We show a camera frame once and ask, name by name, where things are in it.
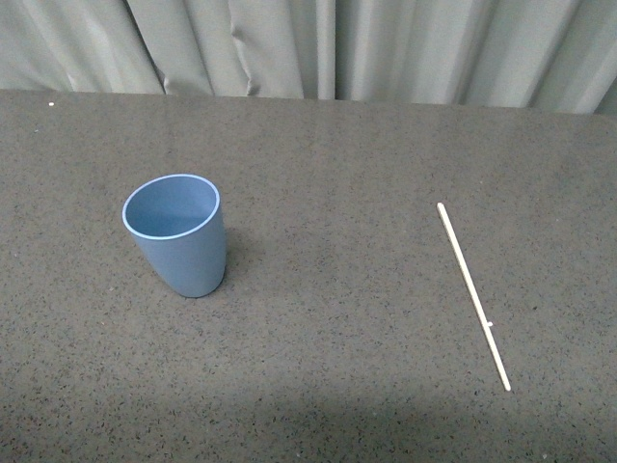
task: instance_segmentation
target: cup rim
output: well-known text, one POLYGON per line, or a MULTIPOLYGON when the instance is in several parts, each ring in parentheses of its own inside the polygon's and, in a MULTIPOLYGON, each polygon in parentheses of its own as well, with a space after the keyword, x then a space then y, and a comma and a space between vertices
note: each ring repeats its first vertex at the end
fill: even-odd
POLYGON ((217 189, 217 187, 214 185, 214 183, 212 183, 210 180, 208 180, 207 178, 204 177, 200 177, 200 176, 196 176, 194 174, 171 174, 169 176, 162 176, 162 177, 158 177, 158 178, 153 178, 152 180, 144 183, 142 186, 140 186, 139 188, 137 188, 133 193, 131 193, 131 195, 126 199, 126 201, 124 202, 124 207, 122 208, 122 221, 124 222, 124 226, 133 234, 140 236, 142 238, 145 239, 149 239, 152 241, 169 241, 171 239, 178 239, 181 238, 182 236, 186 236, 188 234, 191 234, 193 232, 196 232, 197 230, 205 227, 205 225, 210 222, 212 220, 212 217, 214 217, 214 215, 219 211, 219 207, 221 204, 221 196, 219 195, 219 190, 217 189), (212 208, 212 212, 210 213, 210 215, 208 215, 203 222, 201 222, 199 225, 197 225, 196 227, 193 227, 191 230, 188 231, 184 231, 182 233, 179 234, 171 234, 169 236, 152 236, 150 234, 145 234, 145 233, 141 233, 140 231, 136 231, 135 229, 133 229, 133 227, 130 226, 130 224, 128 223, 128 220, 126 220, 126 209, 128 208, 128 205, 130 204, 130 202, 133 200, 133 198, 135 197, 135 195, 137 195, 140 191, 142 191, 144 188, 147 188, 148 186, 152 185, 153 183, 156 183, 158 181, 162 181, 165 180, 167 178, 173 178, 173 177, 189 177, 189 178, 194 178, 197 179, 199 181, 202 181, 204 183, 207 183, 210 188, 212 188, 212 190, 214 191, 214 195, 216 196, 216 202, 214 204, 214 207, 212 208))

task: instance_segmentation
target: stick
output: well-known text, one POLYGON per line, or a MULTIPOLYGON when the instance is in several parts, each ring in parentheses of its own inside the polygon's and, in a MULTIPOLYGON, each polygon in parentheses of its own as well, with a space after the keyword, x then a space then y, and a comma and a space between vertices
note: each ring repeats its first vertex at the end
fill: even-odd
POLYGON ((473 301, 473 305, 475 306, 475 311, 477 312, 478 318, 480 319, 480 324, 482 325, 484 336, 486 336, 486 341, 489 344, 489 347, 491 347, 491 352, 493 353, 493 358, 495 359, 495 365, 497 367, 497 370, 499 371, 499 376, 501 376, 501 382, 503 383, 503 387, 506 391, 511 391, 512 388, 510 387, 510 381, 508 381, 508 375, 505 372, 503 363, 501 362, 501 357, 499 357, 499 351, 497 350, 495 340, 493 339, 493 333, 491 333, 491 326, 493 326, 493 323, 486 320, 486 315, 484 314, 484 310, 482 309, 482 304, 480 304, 480 298, 478 297, 478 293, 476 292, 475 286, 473 285, 473 280, 471 279, 471 274, 467 269, 467 264, 465 263, 463 252, 461 251, 461 247, 459 246, 459 241, 456 239, 456 234, 454 234, 454 229, 452 229, 452 224, 450 224, 450 219, 447 216, 447 212, 445 211, 443 203, 437 203, 437 210, 442 216, 443 226, 447 231, 448 238, 450 238, 450 243, 452 244, 452 248, 454 249, 454 254, 456 254, 456 259, 459 261, 459 266, 461 267, 461 271, 463 272, 463 278, 465 278, 465 283, 467 284, 467 289, 469 290, 471 300, 473 301))

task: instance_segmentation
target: cup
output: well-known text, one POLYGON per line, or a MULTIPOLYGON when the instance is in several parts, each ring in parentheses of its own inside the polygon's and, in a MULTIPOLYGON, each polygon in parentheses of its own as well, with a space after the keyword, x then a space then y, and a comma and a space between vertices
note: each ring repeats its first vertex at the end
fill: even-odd
POLYGON ((122 221, 156 273, 185 297, 201 297, 223 280, 226 236, 221 197, 202 177, 155 178, 135 190, 122 221))

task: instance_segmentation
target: speckled table surface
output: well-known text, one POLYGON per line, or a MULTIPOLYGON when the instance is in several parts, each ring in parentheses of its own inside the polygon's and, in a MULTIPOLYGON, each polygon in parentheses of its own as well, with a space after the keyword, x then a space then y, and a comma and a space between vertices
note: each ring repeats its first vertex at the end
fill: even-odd
POLYGON ((598 116, 0 92, 0 461, 615 461, 616 150, 598 116), (178 172, 223 198, 201 299, 121 222, 178 172))

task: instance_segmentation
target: curtain fold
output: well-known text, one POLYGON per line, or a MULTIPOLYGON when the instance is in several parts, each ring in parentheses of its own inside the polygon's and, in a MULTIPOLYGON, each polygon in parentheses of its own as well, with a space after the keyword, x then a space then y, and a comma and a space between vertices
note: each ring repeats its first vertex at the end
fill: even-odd
POLYGON ((5 0, 0 87, 617 114, 617 0, 5 0))

